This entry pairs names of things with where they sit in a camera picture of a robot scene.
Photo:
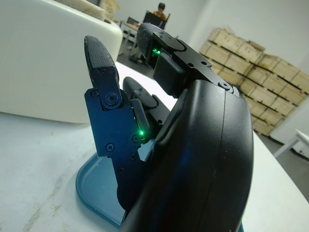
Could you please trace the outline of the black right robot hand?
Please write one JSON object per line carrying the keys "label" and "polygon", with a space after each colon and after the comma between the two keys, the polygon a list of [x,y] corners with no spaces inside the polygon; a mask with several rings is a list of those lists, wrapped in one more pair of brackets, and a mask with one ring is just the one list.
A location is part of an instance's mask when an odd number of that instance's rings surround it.
{"label": "black right robot hand", "polygon": [[137,44],[154,80],[177,101],[147,119],[154,99],[119,74],[107,48],[84,38],[93,87],[84,97],[97,154],[112,160],[122,232],[236,232],[253,174],[253,130],[236,87],[185,42],[143,23]]}

